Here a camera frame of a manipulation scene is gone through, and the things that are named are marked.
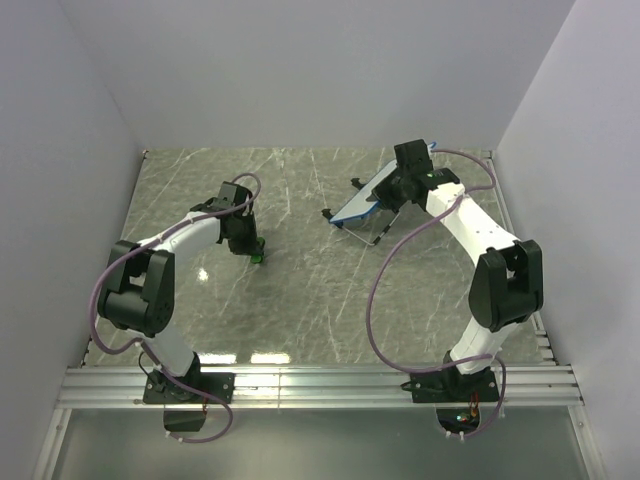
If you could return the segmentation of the green whiteboard eraser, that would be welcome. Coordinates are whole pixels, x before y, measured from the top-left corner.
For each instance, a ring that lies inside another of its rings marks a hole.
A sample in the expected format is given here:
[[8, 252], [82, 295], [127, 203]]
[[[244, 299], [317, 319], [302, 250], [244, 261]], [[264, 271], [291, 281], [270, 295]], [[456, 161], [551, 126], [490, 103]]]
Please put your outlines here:
[[252, 264], [260, 264], [264, 261], [266, 241], [264, 238], [258, 237], [257, 243], [258, 243], [257, 249], [250, 257], [250, 261]]

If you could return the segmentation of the blue framed whiteboard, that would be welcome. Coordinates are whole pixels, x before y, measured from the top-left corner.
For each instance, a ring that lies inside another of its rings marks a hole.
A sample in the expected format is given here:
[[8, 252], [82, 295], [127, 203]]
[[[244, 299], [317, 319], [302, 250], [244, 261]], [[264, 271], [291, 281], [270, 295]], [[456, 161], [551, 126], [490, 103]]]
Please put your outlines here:
[[388, 162], [335, 214], [329, 215], [329, 223], [332, 225], [339, 225], [346, 221], [363, 219], [372, 213], [380, 205], [380, 201], [373, 194], [374, 188], [389, 177], [396, 168], [396, 160]]

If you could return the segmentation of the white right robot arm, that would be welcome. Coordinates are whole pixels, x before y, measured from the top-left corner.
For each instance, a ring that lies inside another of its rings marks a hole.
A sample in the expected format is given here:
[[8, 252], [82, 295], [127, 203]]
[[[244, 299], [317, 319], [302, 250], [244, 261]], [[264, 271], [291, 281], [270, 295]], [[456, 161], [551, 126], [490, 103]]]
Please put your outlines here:
[[438, 173], [432, 149], [424, 140], [394, 148], [402, 198], [419, 205], [430, 220], [404, 236], [390, 251], [402, 247], [428, 228], [446, 228], [472, 261], [475, 271], [468, 291], [471, 319], [451, 348], [440, 371], [444, 393], [466, 398], [477, 385], [476, 376], [496, 360], [502, 344], [517, 325], [544, 303], [541, 247], [522, 241], [502, 228], [472, 195], [479, 186], [467, 186], [452, 173]]

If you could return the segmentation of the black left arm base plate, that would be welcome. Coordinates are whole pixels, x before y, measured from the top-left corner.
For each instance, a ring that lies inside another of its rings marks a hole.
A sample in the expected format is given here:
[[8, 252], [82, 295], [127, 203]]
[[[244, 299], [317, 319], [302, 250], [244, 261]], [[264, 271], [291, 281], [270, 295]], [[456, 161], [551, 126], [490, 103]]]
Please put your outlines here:
[[154, 370], [147, 377], [142, 402], [147, 405], [198, 404], [210, 403], [210, 397], [215, 396], [230, 403], [235, 378], [231, 372], [199, 373], [194, 378], [179, 378], [178, 381], [186, 385], [183, 387]]

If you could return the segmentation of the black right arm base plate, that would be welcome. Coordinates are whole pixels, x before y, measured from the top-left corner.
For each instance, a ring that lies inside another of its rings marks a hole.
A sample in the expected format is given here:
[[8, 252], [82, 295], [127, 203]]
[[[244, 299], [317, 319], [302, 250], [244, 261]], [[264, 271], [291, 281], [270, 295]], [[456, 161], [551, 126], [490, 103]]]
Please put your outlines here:
[[497, 402], [500, 396], [495, 374], [489, 367], [471, 375], [463, 375], [456, 368], [411, 374], [400, 388], [411, 394], [414, 403]]

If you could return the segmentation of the aluminium rail frame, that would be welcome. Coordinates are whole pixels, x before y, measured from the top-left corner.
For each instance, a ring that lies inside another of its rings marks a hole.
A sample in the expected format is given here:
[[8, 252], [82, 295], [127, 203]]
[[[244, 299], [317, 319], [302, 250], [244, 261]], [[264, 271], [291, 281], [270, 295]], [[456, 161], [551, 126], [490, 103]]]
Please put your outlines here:
[[210, 247], [178, 270], [172, 325], [208, 372], [236, 375], [201, 443], [171, 438], [166, 408], [142, 402], [150, 362], [89, 346], [63, 379], [38, 479], [602, 479], [574, 370], [534, 316], [501, 355], [506, 399], [484, 430], [446, 434], [400, 385], [403, 366], [442, 360], [470, 314], [472, 264], [442, 227], [390, 266], [393, 244], [426, 221], [406, 206], [378, 245], [330, 226], [323, 208], [393, 156], [384, 147], [148, 150], [123, 235], [149, 237], [241, 175], [261, 191], [263, 264]]

